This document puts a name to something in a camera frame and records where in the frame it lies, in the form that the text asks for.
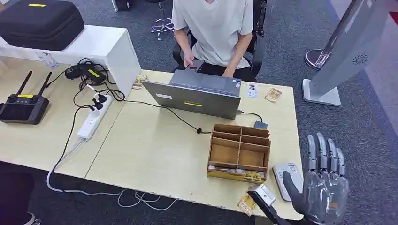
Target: desk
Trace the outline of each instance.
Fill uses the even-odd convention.
[[[12,59],[7,63],[8,70],[0,73],[0,102],[4,103],[10,94],[15,94],[30,70],[33,74],[26,84],[23,94],[37,94],[50,71],[53,80],[69,65],[61,64],[55,70],[46,68],[42,62],[33,60]],[[5,124],[0,122],[0,160],[49,171],[58,161],[72,126],[75,110],[73,96],[79,91],[80,80],[67,80],[61,76],[43,96],[50,100],[50,106],[38,125]],[[86,88],[77,97],[77,103],[90,103],[93,91]],[[100,150],[108,132],[122,108],[119,102],[113,102],[103,118],[93,138],[78,151],[63,160],[57,173],[84,178],[91,163]],[[69,142],[72,145],[76,132],[87,117],[88,112],[82,109],[77,114],[75,133]]]
[[[149,80],[168,83],[171,73],[142,70]],[[239,109],[260,114],[270,130],[269,168],[293,162],[301,171],[296,114],[291,87],[258,84],[258,98],[246,97],[243,82]],[[273,104],[264,99],[276,87],[283,94]],[[129,100],[157,104],[146,90],[132,90]],[[184,120],[203,131],[215,123],[253,126],[258,118],[237,115],[235,120],[175,110]],[[210,135],[198,135],[166,109],[125,103],[87,176],[88,180],[168,196],[193,203],[240,211],[237,202],[252,185],[206,176]],[[289,202],[282,200],[275,177],[268,171],[267,187],[276,195],[275,209],[287,219],[301,219]],[[264,216],[256,207],[255,215]]]

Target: cardboard organizer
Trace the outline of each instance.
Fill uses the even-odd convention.
[[[215,124],[207,175],[263,183],[267,179],[270,146],[266,129]]]

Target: white t-shirt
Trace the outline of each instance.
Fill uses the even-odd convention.
[[[173,0],[174,29],[189,27],[198,42],[193,55],[207,63],[227,67],[238,35],[253,30],[253,0]],[[242,58],[238,69],[249,67]]]

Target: white power strip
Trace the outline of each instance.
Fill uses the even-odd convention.
[[[94,113],[88,114],[86,120],[83,122],[81,128],[79,129],[77,136],[81,138],[85,138],[87,140],[91,139],[95,130],[97,130],[98,126],[101,123],[102,118],[104,117],[105,113],[107,112],[108,108],[110,107],[113,98],[110,95],[104,95],[107,97],[106,102],[103,102],[103,107],[99,110],[99,115],[95,115]]]

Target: phone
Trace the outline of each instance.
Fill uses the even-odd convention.
[[[276,182],[278,183],[279,190],[281,191],[282,198],[287,201],[291,202],[289,193],[287,193],[286,187],[283,184],[283,172],[287,171],[290,173],[291,180],[293,181],[294,185],[296,186],[297,190],[300,193],[303,193],[303,179],[300,176],[299,171],[294,163],[280,163],[276,164],[273,168],[274,175],[276,178]]]
[[[192,62],[193,65],[189,65],[185,70],[194,70],[195,72],[197,72],[205,61],[194,59],[192,60]]]

